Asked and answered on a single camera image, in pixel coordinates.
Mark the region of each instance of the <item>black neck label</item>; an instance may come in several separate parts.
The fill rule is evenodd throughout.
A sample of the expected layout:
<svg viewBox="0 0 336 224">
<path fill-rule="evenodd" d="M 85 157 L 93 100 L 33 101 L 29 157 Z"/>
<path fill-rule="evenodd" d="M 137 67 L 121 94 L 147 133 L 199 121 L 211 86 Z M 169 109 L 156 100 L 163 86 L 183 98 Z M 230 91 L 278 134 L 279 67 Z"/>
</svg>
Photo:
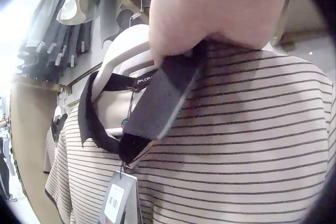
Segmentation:
<svg viewBox="0 0 336 224">
<path fill-rule="evenodd" d="M 139 90 L 139 89 L 142 89 L 142 88 L 148 86 L 148 84 L 150 83 L 150 80 L 153 79 L 156 71 L 157 71 L 157 69 L 152 70 L 152 71 L 147 72 L 147 73 L 139 76 L 138 78 L 136 78 L 134 80 L 134 88 Z"/>
</svg>

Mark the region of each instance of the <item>striped shirt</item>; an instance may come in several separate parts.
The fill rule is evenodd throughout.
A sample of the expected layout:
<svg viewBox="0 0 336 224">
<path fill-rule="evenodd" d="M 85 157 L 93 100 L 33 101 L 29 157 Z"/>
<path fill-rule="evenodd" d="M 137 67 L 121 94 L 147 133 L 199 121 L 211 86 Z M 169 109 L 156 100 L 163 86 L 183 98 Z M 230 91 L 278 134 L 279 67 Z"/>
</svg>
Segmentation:
<svg viewBox="0 0 336 224">
<path fill-rule="evenodd" d="M 47 138 L 46 138 L 46 146 L 45 146 L 45 155 L 44 155 L 44 165 L 43 165 L 43 172 L 49 173 L 55 159 L 55 148 L 56 143 L 54 141 L 53 135 L 52 135 L 51 127 L 48 130 Z"/>
<path fill-rule="evenodd" d="M 105 128 L 127 114 L 131 94 L 115 93 L 96 104 Z M 173 127 L 135 170 L 144 223 L 300 223 L 335 163 L 335 110 L 335 86 L 312 63 L 209 44 Z M 97 223 L 120 165 L 92 139 L 82 147 L 76 106 L 46 184 L 64 223 Z"/>
</svg>

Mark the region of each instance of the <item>black pants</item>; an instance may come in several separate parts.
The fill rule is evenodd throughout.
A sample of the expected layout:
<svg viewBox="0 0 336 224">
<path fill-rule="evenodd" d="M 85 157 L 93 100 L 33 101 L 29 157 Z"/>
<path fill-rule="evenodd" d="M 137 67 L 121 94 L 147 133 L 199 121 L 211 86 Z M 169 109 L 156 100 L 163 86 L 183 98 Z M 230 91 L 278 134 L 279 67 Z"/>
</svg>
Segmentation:
<svg viewBox="0 0 336 224">
<path fill-rule="evenodd" d="M 0 175 L 2 183 L 5 187 L 4 192 L 0 181 L 0 195 L 2 196 L 3 199 L 6 199 L 9 196 L 9 169 L 3 158 L 0 158 Z"/>
</svg>

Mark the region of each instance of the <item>price tag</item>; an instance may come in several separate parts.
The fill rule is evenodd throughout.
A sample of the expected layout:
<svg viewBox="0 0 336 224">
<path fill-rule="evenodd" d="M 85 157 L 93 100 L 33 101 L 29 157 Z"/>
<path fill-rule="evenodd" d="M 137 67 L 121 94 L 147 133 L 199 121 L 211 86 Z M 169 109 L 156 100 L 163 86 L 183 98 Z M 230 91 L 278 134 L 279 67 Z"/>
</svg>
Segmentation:
<svg viewBox="0 0 336 224">
<path fill-rule="evenodd" d="M 115 223 L 119 212 L 121 199 L 124 195 L 124 189 L 113 184 L 108 194 L 104 214 L 108 219 Z"/>
<path fill-rule="evenodd" d="M 109 182 L 98 224 L 142 224 L 138 180 L 124 172 L 115 171 Z"/>
</svg>

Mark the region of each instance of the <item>person's leg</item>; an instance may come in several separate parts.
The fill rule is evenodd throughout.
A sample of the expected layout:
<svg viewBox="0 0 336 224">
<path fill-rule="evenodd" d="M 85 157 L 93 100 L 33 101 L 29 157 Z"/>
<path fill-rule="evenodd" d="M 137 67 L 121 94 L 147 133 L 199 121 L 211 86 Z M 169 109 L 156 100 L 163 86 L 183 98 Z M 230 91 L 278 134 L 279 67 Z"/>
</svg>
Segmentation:
<svg viewBox="0 0 336 224">
<path fill-rule="evenodd" d="M 0 158 L 0 179 L 1 196 L 5 200 L 9 197 L 9 170 L 3 158 Z"/>
</svg>

